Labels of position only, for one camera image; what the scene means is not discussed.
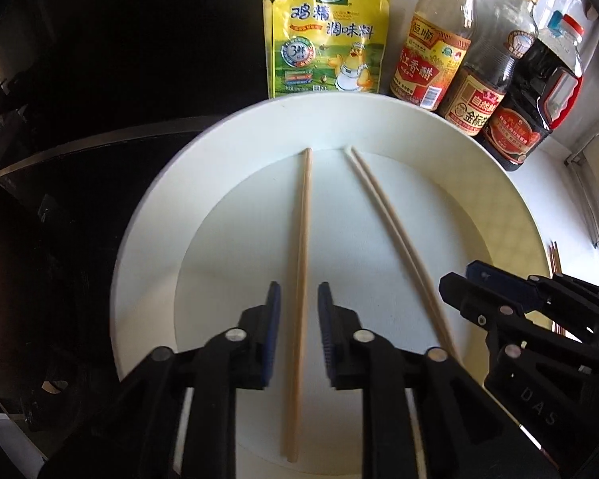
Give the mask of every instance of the bottle handle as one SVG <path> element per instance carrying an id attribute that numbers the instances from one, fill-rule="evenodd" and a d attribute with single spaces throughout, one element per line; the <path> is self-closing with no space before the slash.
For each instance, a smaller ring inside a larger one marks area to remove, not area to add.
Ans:
<path id="1" fill-rule="evenodd" d="M 557 117 L 550 125 L 551 129 L 557 129 L 561 125 L 561 123 L 566 119 L 566 117 L 570 113 L 570 110 L 572 110 L 572 108 L 574 107 L 577 97 L 579 97 L 579 92 L 581 91 L 582 86 L 583 75 L 577 78 L 577 84 L 575 85 L 575 88 L 572 91 L 572 95 L 568 98 L 568 101 L 566 102 L 566 107 L 561 111 L 559 117 Z"/>

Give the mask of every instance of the round white tray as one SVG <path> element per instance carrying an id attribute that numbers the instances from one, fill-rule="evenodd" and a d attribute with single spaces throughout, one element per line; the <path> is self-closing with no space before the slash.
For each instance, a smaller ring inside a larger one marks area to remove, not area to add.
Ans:
<path id="1" fill-rule="evenodd" d="M 378 95 L 313 93 L 237 113 L 185 147 L 139 205 L 118 255 L 112 342 L 120 376 L 158 345 L 200 347 L 282 286 L 275 373 L 239 391 L 238 477 L 357 475 L 361 393 L 336 392 L 324 369 L 317 285 L 397 347 L 438 342 L 385 224 L 343 148 L 364 153 L 436 282 L 482 259 L 546 275 L 537 227 L 507 175 L 435 115 Z M 300 457 L 280 454 L 292 333 L 302 158 L 315 151 Z M 484 332 L 445 311 L 464 364 L 486 373 Z"/>

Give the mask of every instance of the chopstick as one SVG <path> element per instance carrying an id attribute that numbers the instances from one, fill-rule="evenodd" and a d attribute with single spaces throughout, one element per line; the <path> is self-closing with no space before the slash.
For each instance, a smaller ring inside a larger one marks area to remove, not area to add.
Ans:
<path id="1" fill-rule="evenodd" d="M 304 182 L 301 194 L 301 217 L 299 221 L 298 272 L 295 289 L 295 323 L 292 349 L 292 376 L 288 409 L 286 412 L 286 459 L 294 463 L 300 453 L 300 409 L 302 369 L 304 363 L 304 340 L 307 325 L 308 289 L 308 233 L 310 231 L 310 190 L 313 150 L 304 150 Z"/>
<path id="2" fill-rule="evenodd" d="M 556 241 L 551 241 L 550 245 L 548 245 L 548 255 L 550 256 L 550 268 L 553 271 L 553 276 L 562 273 L 561 257 L 559 257 L 559 247 Z M 553 331 L 563 336 L 566 335 L 566 330 L 557 323 L 553 324 Z"/>
<path id="3" fill-rule="evenodd" d="M 353 146 L 350 146 L 345 152 L 351 162 L 353 162 L 353 167 L 358 176 L 366 184 L 369 192 L 371 192 L 376 205 L 390 228 L 403 262 L 413 273 L 415 287 L 424 304 L 428 319 L 433 326 L 439 344 L 461 364 L 461 357 L 451 335 L 450 327 L 444 315 L 442 305 L 439 302 L 435 285 L 433 284 L 430 274 L 426 270 L 422 258 L 419 256 L 413 242 L 408 237 L 395 209 L 388 200 L 388 196 L 372 173 L 369 165 Z"/>

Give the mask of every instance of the bottle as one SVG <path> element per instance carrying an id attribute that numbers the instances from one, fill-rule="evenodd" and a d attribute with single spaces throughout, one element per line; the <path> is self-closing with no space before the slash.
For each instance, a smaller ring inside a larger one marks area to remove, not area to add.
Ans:
<path id="1" fill-rule="evenodd" d="M 475 0 L 419 0 L 390 93 L 434 111 L 470 46 Z"/>
<path id="2" fill-rule="evenodd" d="M 506 97 L 474 137 L 506 171 L 517 170 L 572 110 L 583 82 L 577 51 L 583 31 L 569 15 L 561 20 L 559 31 L 541 30 L 519 61 Z M 549 103 L 564 75 L 575 78 L 577 84 L 565 109 L 554 117 Z"/>
<path id="3" fill-rule="evenodd" d="M 512 83 L 513 69 L 537 37 L 538 0 L 497 0 L 489 27 L 474 41 L 438 113 L 467 135 L 486 125 Z"/>

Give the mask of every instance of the seasoning pouch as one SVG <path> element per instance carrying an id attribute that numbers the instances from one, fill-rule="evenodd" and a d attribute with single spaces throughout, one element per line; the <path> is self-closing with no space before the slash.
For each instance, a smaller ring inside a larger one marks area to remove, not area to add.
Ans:
<path id="1" fill-rule="evenodd" d="M 379 89 L 388 0 L 275 0 L 273 97 Z"/>

